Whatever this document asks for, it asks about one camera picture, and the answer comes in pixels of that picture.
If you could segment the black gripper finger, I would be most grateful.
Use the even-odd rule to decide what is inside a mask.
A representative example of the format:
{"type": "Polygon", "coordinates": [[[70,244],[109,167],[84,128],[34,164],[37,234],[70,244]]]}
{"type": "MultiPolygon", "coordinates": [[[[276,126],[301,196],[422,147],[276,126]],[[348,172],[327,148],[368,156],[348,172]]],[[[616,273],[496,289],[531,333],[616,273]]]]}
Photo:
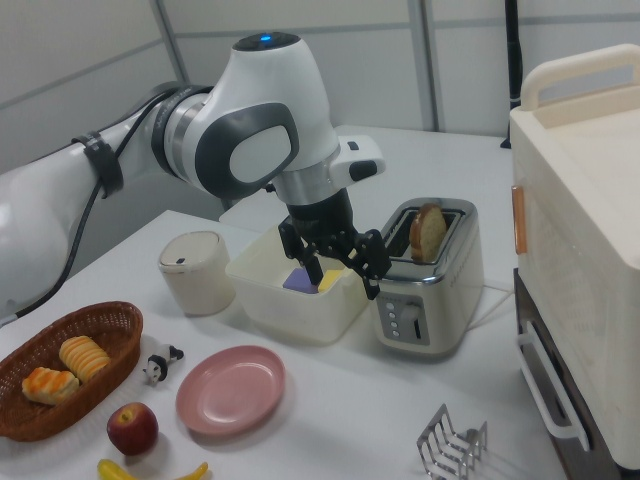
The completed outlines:
{"type": "Polygon", "coordinates": [[[388,251],[378,230],[340,231],[329,237],[327,252],[329,257],[339,260],[361,278],[369,300],[378,296],[379,281],[391,268],[388,251]]]}
{"type": "Polygon", "coordinates": [[[278,232],[285,256],[295,259],[307,272],[311,284],[318,287],[324,273],[316,256],[316,248],[302,238],[291,217],[286,217],[278,225],[278,232]]]}

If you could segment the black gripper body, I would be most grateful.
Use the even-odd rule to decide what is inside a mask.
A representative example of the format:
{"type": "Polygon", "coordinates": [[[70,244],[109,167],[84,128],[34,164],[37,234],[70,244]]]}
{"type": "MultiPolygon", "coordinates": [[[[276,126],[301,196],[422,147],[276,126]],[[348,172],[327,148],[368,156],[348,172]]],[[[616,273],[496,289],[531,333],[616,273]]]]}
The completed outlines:
{"type": "Polygon", "coordinates": [[[284,245],[298,243],[327,244],[332,238],[345,245],[354,245],[358,235],[353,226],[353,210],[346,188],[328,198],[308,205],[287,205],[289,216],[278,231],[284,245]]]}

